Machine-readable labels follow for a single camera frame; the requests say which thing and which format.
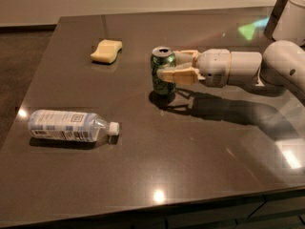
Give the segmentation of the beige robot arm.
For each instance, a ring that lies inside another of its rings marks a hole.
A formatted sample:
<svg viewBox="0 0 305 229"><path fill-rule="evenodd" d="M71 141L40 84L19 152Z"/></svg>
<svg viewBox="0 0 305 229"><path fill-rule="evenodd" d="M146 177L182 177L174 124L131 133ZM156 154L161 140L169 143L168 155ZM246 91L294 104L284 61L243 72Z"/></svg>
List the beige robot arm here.
<svg viewBox="0 0 305 229"><path fill-rule="evenodd" d="M237 86L251 94L278 96L291 92L305 101L305 51L297 44L280 40L265 52L230 52L210 49L175 54L176 65L166 65L157 76L169 83L207 87Z"/></svg>

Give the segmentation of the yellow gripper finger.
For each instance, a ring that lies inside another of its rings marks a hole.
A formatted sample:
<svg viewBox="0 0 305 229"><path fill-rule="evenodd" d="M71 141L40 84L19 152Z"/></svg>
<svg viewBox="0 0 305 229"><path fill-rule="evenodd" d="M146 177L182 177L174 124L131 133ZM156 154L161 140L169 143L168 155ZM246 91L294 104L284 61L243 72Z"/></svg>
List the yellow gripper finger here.
<svg viewBox="0 0 305 229"><path fill-rule="evenodd" d="M174 51L177 65L190 63L193 68L196 67L196 61L200 52L197 50Z"/></svg>
<svg viewBox="0 0 305 229"><path fill-rule="evenodd" d="M164 82L180 85L192 85L205 80L205 77L200 73L199 69L187 64L159 69L158 77Z"/></svg>

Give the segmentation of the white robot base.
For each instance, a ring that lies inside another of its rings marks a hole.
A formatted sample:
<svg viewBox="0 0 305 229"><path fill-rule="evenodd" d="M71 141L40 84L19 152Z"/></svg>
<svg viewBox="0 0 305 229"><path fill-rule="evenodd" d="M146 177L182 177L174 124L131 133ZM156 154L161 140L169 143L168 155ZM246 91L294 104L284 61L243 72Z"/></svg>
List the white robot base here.
<svg viewBox="0 0 305 229"><path fill-rule="evenodd" d="M273 39L305 45L305 0L288 0L273 32Z"/></svg>

